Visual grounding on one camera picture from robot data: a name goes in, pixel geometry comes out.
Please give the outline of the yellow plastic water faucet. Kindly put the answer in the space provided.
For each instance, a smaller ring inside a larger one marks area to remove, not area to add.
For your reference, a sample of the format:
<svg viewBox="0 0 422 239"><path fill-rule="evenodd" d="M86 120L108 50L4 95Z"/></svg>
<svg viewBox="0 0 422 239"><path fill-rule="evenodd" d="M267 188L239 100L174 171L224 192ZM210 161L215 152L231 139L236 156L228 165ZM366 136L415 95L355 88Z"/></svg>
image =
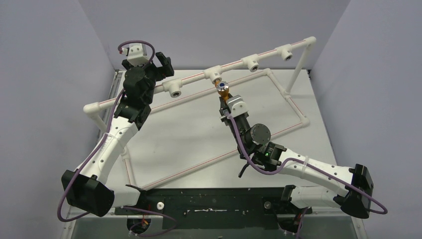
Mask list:
<svg viewBox="0 0 422 239"><path fill-rule="evenodd" d="M220 97L226 102L229 99L229 84L226 81L218 81L215 83L216 90Z"/></svg>

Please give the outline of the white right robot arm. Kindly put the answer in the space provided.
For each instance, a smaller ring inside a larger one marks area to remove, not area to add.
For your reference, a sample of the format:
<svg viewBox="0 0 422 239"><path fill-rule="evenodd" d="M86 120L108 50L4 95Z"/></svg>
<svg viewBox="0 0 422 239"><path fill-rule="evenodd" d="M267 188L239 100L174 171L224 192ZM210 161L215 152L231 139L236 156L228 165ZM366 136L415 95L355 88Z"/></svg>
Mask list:
<svg viewBox="0 0 422 239"><path fill-rule="evenodd" d="M248 110L241 96L219 98L220 119L230 128L240 158L264 175L285 174L314 183L313 187L292 186L280 198L281 209L328 206L344 213L367 219L373 212L373 180L366 166L336 166L295 153L271 141L269 128L257 123L250 125Z"/></svg>

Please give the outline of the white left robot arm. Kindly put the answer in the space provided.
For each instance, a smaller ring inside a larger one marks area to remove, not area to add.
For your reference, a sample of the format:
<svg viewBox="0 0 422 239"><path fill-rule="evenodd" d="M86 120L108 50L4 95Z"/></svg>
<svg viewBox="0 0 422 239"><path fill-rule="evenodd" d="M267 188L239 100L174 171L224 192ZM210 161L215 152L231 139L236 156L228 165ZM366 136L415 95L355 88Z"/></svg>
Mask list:
<svg viewBox="0 0 422 239"><path fill-rule="evenodd" d="M135 186L110 189L106 186L108 176L117 159L124 153L127 143L142 128L148 118L156 83L174 75L170 57L162 52L155 53L161 63L157 67L153 61L135 66L123 61L127 69L123 90L113 103L102 139L88 158L74 171L66 170L61 181L64 195L60 206L67 202L79 208L84 214L102 217L110 209L128 206L136 214L147 209L147 199Z"/></svg>

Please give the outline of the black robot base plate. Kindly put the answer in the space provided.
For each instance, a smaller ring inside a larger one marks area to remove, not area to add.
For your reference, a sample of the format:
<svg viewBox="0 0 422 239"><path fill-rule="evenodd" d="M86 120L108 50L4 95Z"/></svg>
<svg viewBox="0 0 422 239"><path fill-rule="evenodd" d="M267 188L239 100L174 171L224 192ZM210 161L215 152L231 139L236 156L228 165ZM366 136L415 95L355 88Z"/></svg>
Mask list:
<svg viewBox="0 0 422 239"><path fill-rule="evenodd" d="M135 208L162 213L177 228L279 228L296 232L305 210L291 203L293 187L153 189L141 194Z"/></svg>

